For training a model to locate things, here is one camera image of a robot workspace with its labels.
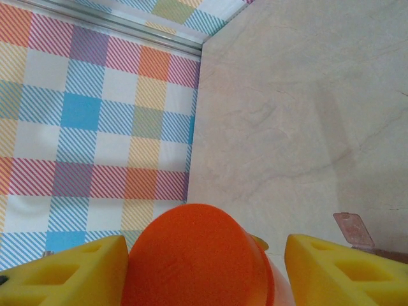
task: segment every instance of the checkered pattern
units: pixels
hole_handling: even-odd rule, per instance
[[[197,42],[224,27],[254,0],[71,0],[114,15],[126,14],[154,29]]]
[[[131,247],[186,200],[200,63],[0,12],[0,270],[118,233]]]

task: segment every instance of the orange cylinder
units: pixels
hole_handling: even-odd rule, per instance
[[[292,306],[288,292],[288,282],[232,217],[189,204],[164,213],[139,236],[122,306]]]

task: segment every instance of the wall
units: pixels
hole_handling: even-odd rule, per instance
[[[203,43],[253,0],[72,0]]]
[[[200,61],[0,3],[0,270],[186,200]]]
[[[407,252],[407,1],[255,1],[204,45],[196,116],[188,200],[281,269],[290,233],[346,244],[334,212]]]

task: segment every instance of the plaid fabric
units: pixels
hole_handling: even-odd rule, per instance
[[[71,0],[202,43],[254,0]]]
[[[0,270],[186,199],[200,63],[0,3]]]

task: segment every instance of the beige marble surface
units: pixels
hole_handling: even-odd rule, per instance
[[[289,233],[346,244],[334,212],[408,252],[408,2],[257,0],[209,40],[188,200],[281,270]]]

